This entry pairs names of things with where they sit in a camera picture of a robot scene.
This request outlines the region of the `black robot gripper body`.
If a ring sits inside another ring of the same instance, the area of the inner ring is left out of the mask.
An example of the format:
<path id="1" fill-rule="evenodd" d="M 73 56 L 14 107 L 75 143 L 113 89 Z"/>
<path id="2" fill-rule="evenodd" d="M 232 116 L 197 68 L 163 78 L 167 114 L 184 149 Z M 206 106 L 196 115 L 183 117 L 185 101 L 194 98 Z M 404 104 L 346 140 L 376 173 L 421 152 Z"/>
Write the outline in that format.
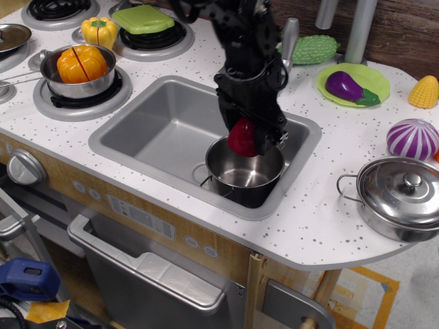
<path id="1" fill-rule="evenodd" d="M 276 130 L 278 144 L 287 138 L 286 118 L 277 103 L 278 93 L 284 89 L 288 77 L 283 66 L 266 66 L 259 74 L 237 77 L 225 68 L 215 76 L 218 101 L 235 103 L 241 117 L 269 130 Z"/>

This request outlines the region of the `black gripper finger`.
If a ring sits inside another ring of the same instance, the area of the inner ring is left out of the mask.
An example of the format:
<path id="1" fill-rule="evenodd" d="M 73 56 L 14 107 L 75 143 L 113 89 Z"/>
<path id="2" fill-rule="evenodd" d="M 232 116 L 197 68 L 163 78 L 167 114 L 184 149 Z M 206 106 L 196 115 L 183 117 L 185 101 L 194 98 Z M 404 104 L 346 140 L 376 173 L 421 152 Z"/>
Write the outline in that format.
<path id="1" fill-rule="evenodd" d="M 254 130 L 254 145 L 256 147 L 257 154 L 264 156 L 268 153 L 271 148 L 277 146 L 276 130 L 269 130 L 266 127 L 257 125 Z"/>
<path id="2" fill-rule="evenodd" d="M 224 124 L 230 132 L 235 124 L 240 120 L 241 113 L 239 107 L 235 103 L 229 103 L 227 101 L 219 101 L 219 110 L 221 112 Z"/>

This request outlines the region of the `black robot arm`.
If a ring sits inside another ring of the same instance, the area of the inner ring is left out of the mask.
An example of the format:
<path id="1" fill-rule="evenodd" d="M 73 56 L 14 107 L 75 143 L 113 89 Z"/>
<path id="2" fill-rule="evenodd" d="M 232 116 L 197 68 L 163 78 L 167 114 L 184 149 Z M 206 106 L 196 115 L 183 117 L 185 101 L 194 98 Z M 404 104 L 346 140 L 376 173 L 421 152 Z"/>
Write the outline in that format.
<path id="1" fill-rule="evenodd" d="M 264 155 L 286 138 L 286 118 L 277 103 L 288 72 L 276 46 L 281 29 L 270 1 L 170 1 L 177 17 L 193 23 L 208 16 L 226 60 L 215 75 L 219 110 L 228 130 L 242 118 L 254 125 L 252 155 Z"/>

